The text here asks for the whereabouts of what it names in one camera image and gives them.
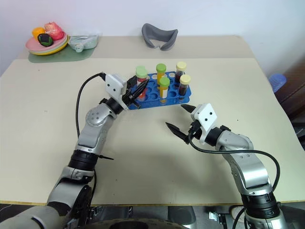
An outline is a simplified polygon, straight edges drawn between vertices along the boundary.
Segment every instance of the beige table surface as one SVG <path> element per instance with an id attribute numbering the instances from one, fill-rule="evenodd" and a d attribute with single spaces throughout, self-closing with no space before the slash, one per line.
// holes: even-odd
<path id="1" fill-rule="evenodd" d="M 77 141 L 75 102 L 85 79 L 101 71 L 131 77 L 137 65 L 154 72 L 160 62 L 174 70 L 181 60 L 187 62 L 192 77 L 189 104 L 211 103 L 218 115 L 217 125 L 248 136 L 255 149 L 277 158 L 281 165 L 277 200 L 305 200 L 305 153 L 241 38 L 182 37 L 168 52 L 148 49 L 137 37 L 102 38 L 92 57 L 83 61 L 30 63 L 25 58 L 21 54 L 0 78 L 1 203 L 47 201 Z M 104 97 L 108 95 L 100 79 L 84 88 L 81 127 L 87 111 Z M 103 150 L 115 160 L 98 161 L 93 204 L 240 203 L 223 157 L 192 149 L 165 122 L 187 131 L 191 118 L 178 105 L 118 116 Z M 258 157 L 273 182 L 273 162 Z"/>

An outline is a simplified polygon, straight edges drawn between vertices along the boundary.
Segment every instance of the test tube rack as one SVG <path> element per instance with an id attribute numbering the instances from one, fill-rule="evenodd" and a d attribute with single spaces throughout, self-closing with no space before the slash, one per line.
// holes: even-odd
<path id="1" fill-rule="evenodd" d="M 139 109 L 149 108 L 149 107 L 157 107 L 157 106 L 168 106 L 175 104 L 186 104 L 190 101 L 191 89 L 190 86 L 187 88 L 185 96 L 180 96 L 178 94 L 179 88 L 175 88 L 175 72 L 166 72 L 166 76 L 170 79 L 170 86 L 167 92 L 167 98 L 165 103 L 160 102 L 160 93 L 157 88 L 157 73 L 148 74 L 149 82 L 146 87 L 146 96 L 144 101 L 136 100 L 136 102 L 140 105 Z M 138 109 L 134 104 L 129 106 L 130 110 Z"/>

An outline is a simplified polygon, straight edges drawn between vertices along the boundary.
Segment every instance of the floor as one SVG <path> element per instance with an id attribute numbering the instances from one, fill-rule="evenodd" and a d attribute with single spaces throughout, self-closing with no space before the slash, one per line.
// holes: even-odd
<path id="1" fill-rule="evenodd" d="M 0 222 L 13 217 L 20 212 L 31 208 L 25 205 L 0 204 Z M 218 222 L 209 220 L 209 212 L 229 213 L 230 206 L 193 206 L 196 215 L 197 229 L 223 229 Z M 166 206 L 161 207 L 133 207 L 133 218 L 154 218 L 167 220 Z M 305 228 L 305 202 L 284 203 L 283 212 L 289 229 Z M 238 223 L 236 229 L 244 229 L 242 223 Z"/>

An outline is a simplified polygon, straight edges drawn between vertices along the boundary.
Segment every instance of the yellow cap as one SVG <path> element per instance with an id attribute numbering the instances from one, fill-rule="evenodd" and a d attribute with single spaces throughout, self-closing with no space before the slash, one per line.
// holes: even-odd
<path id="1" fill-rule="evenodd" d="M 185 69 L 186 69 L 186 62 L 182 62 L 182 61 L 178 62 L 176 64 L 176 68 L 177 68 L 178 71 L 185 71 Z"/>
<path id="2" fill-rule="evenodd" d="M 189 75 L 182 75 L 180 77 L 180 83 L 184 85 L 188 85 L 191 81 L 191 77 Z"/>

